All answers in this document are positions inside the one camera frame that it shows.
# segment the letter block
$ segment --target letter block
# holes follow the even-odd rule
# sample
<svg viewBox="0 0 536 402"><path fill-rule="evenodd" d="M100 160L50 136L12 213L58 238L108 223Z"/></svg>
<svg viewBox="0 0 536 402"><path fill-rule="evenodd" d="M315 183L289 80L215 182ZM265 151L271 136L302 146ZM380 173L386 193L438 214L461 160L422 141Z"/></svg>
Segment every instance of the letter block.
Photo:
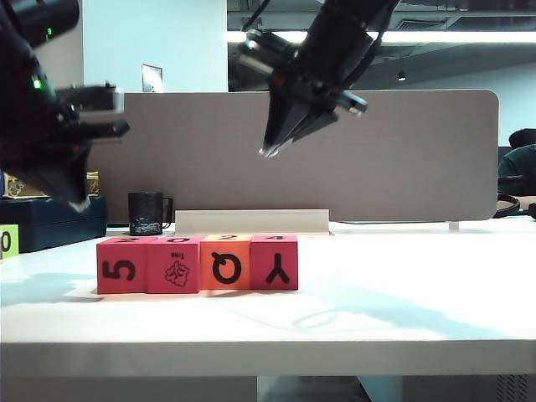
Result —
<svg viewBox="0 0 536 402"><path fill-rule="evenodd" d="M147 293L198 293L204 236L161 237L147 247Z"/></svg>
<svg viewBox="0 0 536 402"><path fill-rule="evenodd" d="M201 242L202 289L250 289L250 235L212 234Z"/></svg>
<svg viewBox="0 0 536 402"><path fill-rule="evenodd" d="M97 245L97 293L147 291L147 247L157 236L112 237Z"/></svg>
<svg viewBox="0 0 536 402"><path fill-rule="evenodd" d="M18 255L18 225L0 225L0 259Z"/></svg>
<svg viewBox="0 0 536 402"><path fill-rule="evenodd" d="M250 256L252 290L298 288L298 247L295 235L253 236Z"/></svg>

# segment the dark blue box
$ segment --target dark blue box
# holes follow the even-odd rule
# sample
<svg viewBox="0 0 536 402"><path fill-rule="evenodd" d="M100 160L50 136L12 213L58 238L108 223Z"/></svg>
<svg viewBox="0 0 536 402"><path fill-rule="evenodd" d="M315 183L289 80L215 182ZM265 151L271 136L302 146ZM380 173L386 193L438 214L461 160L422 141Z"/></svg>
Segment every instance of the dark blue box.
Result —
<svg viewBox="0 0 536 402"><path fill-rule="evenodd" d="M77 213L49 197L0 199L0 224L17 224L21 253L69 245L106 235L106 199L90 196L91 206Z"/></svg>

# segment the fluorescent light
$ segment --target fluorescent light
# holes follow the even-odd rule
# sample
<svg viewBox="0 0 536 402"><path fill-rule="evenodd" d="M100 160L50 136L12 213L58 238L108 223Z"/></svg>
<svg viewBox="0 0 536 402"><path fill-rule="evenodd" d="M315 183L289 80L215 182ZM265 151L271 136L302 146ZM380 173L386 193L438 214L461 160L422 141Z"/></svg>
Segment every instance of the fluorescent light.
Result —
<svg viewBox="0 0 536 402"><path fill-rule="evenodd" d="M295 44L300 44L307 36L307 31L274 31L273 33ZM227 42L239 44L240 42L244 41L245 32L227 31Z"/></svg>
<svg viewBox="0 0 536 402"><path fill-rule="evenodd" d="M307 36L305 31L276 31L274 34L296 44L301 43ZM368 34L373 39L378 37L377 32ZM244 42L245 33L228 31L227 41ZM382 44L536 44L536 32L388 31L384 34Z"/></svg>
<svg viewBox="0 0 536 402"><path fill-rule="evenodd" d="M227 42L230 44L239 44L245 41L245 32L242 31L227 31Z"/></svg>
<svg viewBox="0 0 536 402"><path fill-rule="evenodd" d="M388 31L386 44L533 44L536 32Z"/></svg>
<svg viewBox="0 0 536 402"><path fill-rule="evenodd" d="M274 34L294 44L300 44L307 36L307 31L280 31Z"/></svg>

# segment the cubicle divider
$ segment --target cubicle divider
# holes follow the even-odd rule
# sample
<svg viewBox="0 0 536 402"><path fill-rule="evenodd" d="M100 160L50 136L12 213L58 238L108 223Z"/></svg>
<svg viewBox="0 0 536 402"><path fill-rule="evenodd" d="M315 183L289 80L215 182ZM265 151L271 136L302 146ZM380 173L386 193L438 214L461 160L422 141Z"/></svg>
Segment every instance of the cubicle divider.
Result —
<svg viewBox="0 0 536 402"><path fill-rule="evenodd" d="M339 121L265 159L267 93L128 93L131 130L95 146L110 222L127 192L163 191L176 209L329 209L331 220L488 219L497 192L498 101L487 90L358 93Z"/></svg>

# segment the pink block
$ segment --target pink block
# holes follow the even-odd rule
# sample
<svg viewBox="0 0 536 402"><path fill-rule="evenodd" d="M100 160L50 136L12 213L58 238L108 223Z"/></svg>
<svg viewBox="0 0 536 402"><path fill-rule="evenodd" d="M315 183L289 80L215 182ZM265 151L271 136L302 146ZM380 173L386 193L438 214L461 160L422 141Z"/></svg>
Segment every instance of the pink block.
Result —
<svg viewBox="0 0 536 402"><path fill-rule="evenodd" d="M298 240L295 235L254 236L250 246L253 290L298 288Z"/></svg>
<svg viewBox="0 0 536 402"><path fill-rule="evenodd" d="M147 293L198 293L203 236L161 237L147 249Z"/></svg>
<svg viewBox="0 0 536 402"><path fill-rule="evenodd" d="M97 293L147 291L147 246L157 236L112 237L97 245Z"/></svg>

